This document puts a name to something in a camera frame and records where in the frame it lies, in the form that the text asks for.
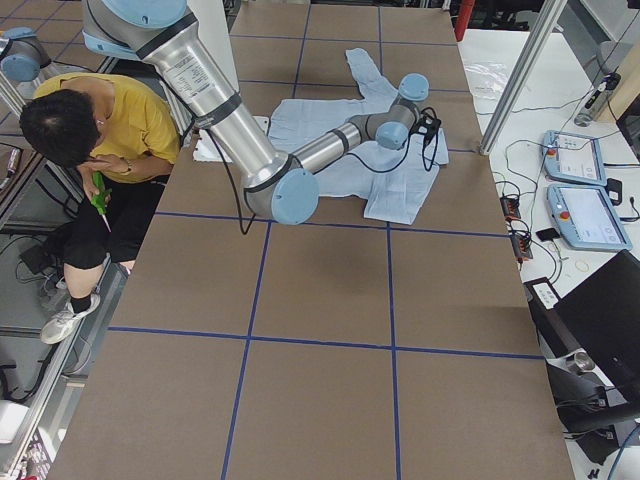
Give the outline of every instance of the black hair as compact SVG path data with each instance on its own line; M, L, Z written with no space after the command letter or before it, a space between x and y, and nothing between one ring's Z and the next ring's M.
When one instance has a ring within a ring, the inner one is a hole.
M69 89L27 103L20 128L34 149L62 167L86 162L100 137L91 97Z

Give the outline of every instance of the red object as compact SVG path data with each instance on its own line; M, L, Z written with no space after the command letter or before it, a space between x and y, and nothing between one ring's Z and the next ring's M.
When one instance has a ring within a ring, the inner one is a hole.
M464 38L464 32L469 26L469 20L471 19L471 12L473 12L473 6L476 0L462 0L460 5L460 12L458 12L458 19L456 20L456 28L454 32L456 34L456 41L461 42Z

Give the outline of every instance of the white sneaker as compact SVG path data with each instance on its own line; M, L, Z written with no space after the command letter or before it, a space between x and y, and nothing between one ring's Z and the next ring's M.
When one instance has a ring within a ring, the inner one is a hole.
M80 313L74 313L71 301L68 301L64 308L56 313L49 320L42 330L40 330L40 340L48 345L61 342L76 329L80 320L93 312L100 305L100 296L91 294L91 305Z

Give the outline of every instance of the light blue joint cap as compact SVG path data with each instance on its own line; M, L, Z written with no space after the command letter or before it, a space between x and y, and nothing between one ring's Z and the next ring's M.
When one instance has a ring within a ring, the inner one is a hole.
M142 28L164 28L182 18L186 0L102 0L125 22Z
M0 61L0 71L14 82L30 82L40 73L40 65L33 58L16 53Z
M422 102L429 96L429 80L419 73L410 73L400 82L398 93L412 102Z
M280 179L271 198L273 219L285 225L306 221L318 207L320 187L316 177L296 168Z
M123 60L140 60L130 48L107 42L101 38L96 38L84 31L82 34L84 35L84 44L92 52L106 55L107 57L122 58Z
M409 136L409 129L400 122L385 122L376 131L378 145L389 150L400 150Z
M2 36L9 40L19 40L21 38L35 37L36 34L29 27L14 27L9 30L5 30Z

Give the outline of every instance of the white desk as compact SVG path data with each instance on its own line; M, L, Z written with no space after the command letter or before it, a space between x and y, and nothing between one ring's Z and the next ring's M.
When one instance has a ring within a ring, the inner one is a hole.
M472 63L503 64L508 73L513 70L518 55L524 46L528 33L468 30L464 41L459 43L460 54L465 65ZM468 75L471 91L474 91L474 79ZM538 59L525 87L520 94L514 110L561 106L571 100L583 97L591 86L580 63L574 56L566 40L559 33L553 33ZM474 105L478 113L481 129L484 131L495 110L497 101L474 96ZM533 190L533 183L514 175L507 169L505 149L517 140L531 140L541 143L547 130L562 130L593 137L601 137L617 131L615 124L593 123L587 128L577 127L573 123L574 108L578 102L562 109L523 111L512 113L490 155L491 167L495 180L502 180L502 175L517 184L522 192ZM605 163L629 164L637 160L621 134L612 135L600 140ZM534 143L517 143L509 148L509 167L533 179L538 178L541 171L542 156L540 147ZM640 200L640 169L607 169L608 177L623 182L622 205L617 207L620 216L635 216L629 204L629 196ZM525 195L521 198L520 212L532 232L553 226L546 207L546 186L548 181L544 174L540 175L537 195ZM506 192L515 189L507 186ZM625 224L625 229L634 244L631 251L636 257L640 252L640 222ZM560 295L565 295L581 283L591 273L601 267L613 254L604 252L572 250L562 240L556 240L560 249L562 274L554 286ZM532 246L534 259L524 262L521 271L522 281L534 278L549 277L554 269L551 257L536 245ZM567 442L576 479L584 479L592 469L600 468L599 478L606 478L615 454L609 456L604 467L591 463L582 450L574 442ZM616 472L616 479L638 478L640 472L640 448L625 450Z

